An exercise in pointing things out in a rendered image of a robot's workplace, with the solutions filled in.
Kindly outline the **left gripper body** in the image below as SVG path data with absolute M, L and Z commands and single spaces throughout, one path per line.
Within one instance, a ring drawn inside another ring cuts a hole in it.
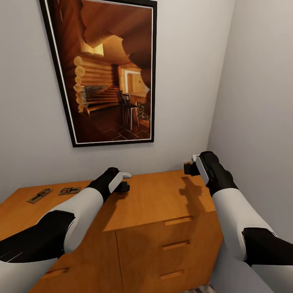
M 127 190 L 128 182 L 122 181 L 119 186 L 113 192 L 128 192 Z

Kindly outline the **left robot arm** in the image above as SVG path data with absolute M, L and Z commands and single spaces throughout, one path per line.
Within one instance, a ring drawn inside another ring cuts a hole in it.
M 128 192 L 130 173 L 109 168 L 35 225 L 0 241 L 0 293 L 28 293 L 64 254 L 81 244 L 113 192 Z

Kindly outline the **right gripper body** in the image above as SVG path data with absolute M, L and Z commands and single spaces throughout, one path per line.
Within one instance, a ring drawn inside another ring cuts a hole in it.
M 201 175 L 199 172 L 195 170 L 194 164 L 185 164 L 184 165 L 184 173 L 186 175 Z

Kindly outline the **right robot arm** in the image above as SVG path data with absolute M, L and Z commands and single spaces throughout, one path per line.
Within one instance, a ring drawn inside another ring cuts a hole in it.
M 274 293 L 293 293 L 293 244 L 276 236 L 233 182 L 212 151 L 192 155 L 186 175 L 201 175 L 214 202 L 223 239 L 233 257 L 246 262 Z

